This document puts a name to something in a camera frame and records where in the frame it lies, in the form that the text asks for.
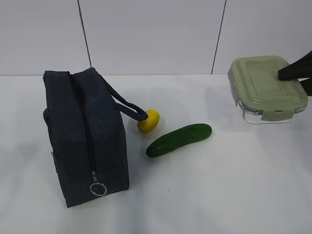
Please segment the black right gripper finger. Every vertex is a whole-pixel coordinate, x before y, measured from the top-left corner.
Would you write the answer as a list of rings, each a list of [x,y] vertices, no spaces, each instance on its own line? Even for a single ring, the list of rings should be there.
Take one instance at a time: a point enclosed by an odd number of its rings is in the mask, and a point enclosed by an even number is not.
[[[301,86],[308,96],[312,96],[312,78],[300,81]]]
[[[312,77],[312,52],[278,71],[280,81]]]

